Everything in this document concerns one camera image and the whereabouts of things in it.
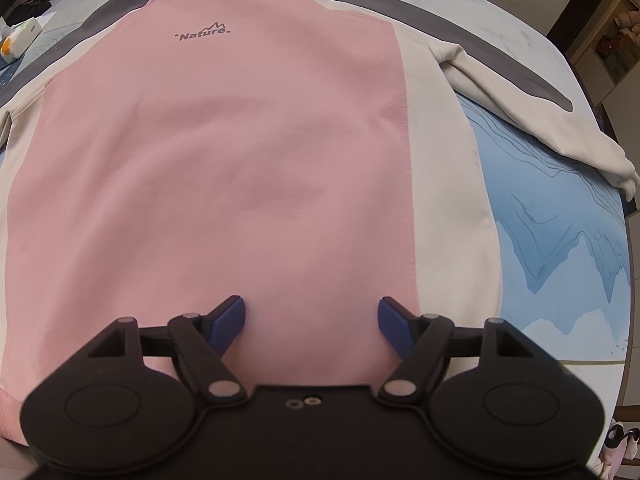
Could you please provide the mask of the wooden shelf with toys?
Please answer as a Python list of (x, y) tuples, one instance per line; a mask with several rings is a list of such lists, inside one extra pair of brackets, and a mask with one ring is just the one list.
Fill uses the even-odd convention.
[(547, 38), (598, 105), (639, 63), (639, 0), (570, 0)]

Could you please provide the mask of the white orange tissue pack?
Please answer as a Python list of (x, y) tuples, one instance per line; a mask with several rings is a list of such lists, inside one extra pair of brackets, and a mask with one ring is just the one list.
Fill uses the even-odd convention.
[(12, 63), (20, 58), (39, 36), (42, 27), (36, 18), (30, 18), (13, 26), (1, 41), (1, 57)]

